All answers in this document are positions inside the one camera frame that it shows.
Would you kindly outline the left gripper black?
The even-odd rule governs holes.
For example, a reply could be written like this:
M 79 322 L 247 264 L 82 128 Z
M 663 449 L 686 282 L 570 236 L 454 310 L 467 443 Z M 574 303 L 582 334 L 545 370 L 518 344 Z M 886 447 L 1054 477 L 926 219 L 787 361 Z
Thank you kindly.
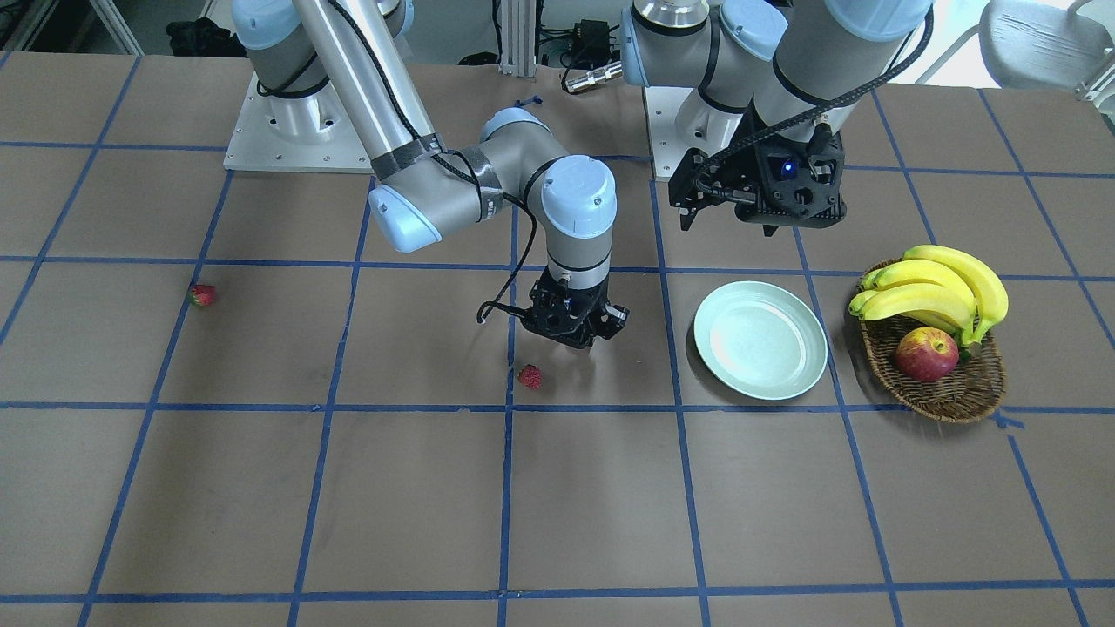
M 806 139 L 774 134 L 737 154 L 741 179 L 755 191 L 750 204 L 737 204 L 737 219 L 762 225 L 770 238 L 780 226 L 828 229 L 847 218 L 841 197 L 845 151 L 828 122 L 806 126 Z

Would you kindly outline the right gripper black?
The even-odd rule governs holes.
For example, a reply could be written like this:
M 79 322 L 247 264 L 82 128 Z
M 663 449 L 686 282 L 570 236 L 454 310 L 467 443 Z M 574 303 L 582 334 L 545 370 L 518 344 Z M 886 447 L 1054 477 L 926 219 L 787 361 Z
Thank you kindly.
M 608 300 L 609 279 L 593 288 L 574 289 L 558 281 L 550 270 L 535 281 L 532 306 L 521 318 L 526 332 L 539 334 L 576 349 L 588 348 L 597 338 L 612 338 L 612 311 Z

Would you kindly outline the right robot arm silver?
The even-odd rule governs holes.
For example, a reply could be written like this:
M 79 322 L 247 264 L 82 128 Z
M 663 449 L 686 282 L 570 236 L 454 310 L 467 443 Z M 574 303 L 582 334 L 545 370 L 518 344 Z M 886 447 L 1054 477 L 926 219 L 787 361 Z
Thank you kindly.
M 608 300 L 611 170 L 521 107 L 495 112 L 476 144 L 446 146 L 395 46 L 409 1 L 234 1 L 231 15 L 253 81 L 227 170 L 371 173 L 371 213 L 399 253 L 521 209 L 544 230 L 547 266 L 527 308 L 496 297 L 478 320 L 501 310 L 573 348 L 624 328 L 628 310 Z

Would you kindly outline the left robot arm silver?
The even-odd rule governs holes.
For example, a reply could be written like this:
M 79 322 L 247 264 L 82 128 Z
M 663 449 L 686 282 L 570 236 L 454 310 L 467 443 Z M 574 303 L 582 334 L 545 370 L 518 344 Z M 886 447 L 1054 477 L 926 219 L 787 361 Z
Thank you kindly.
M 766 235 L 838 225 L 841 127 L 924 52 L 933 19 L 930 1 L 633 1 L 626 81 L 686 89 L 668 181 L 681 229 L 721 204 Z

